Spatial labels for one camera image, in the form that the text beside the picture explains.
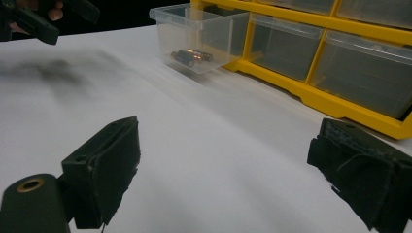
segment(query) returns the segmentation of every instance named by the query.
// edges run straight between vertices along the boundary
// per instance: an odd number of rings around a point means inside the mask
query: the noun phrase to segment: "plastic storage drawer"
[[[304,81],[323,28],[251,14],[255,25],[248,59],[289,78]]]
[[[166,63],[178,63],[201,74],[240,58],[249,13],[220,11],[216,6],[208,9],[213,13],[191,4],[150,10],[150,17],[157,23],[160,53]]]
[[[257,0],[263,4],[280,6],[300,10],[302,12],[328,15],[332,9],[334,0]]]
[[[410,0],[345,0],[337,15],[359,21],[412,29]]]
[[[314,87],[392,118],[412,104],[412,49],[328,31]]]

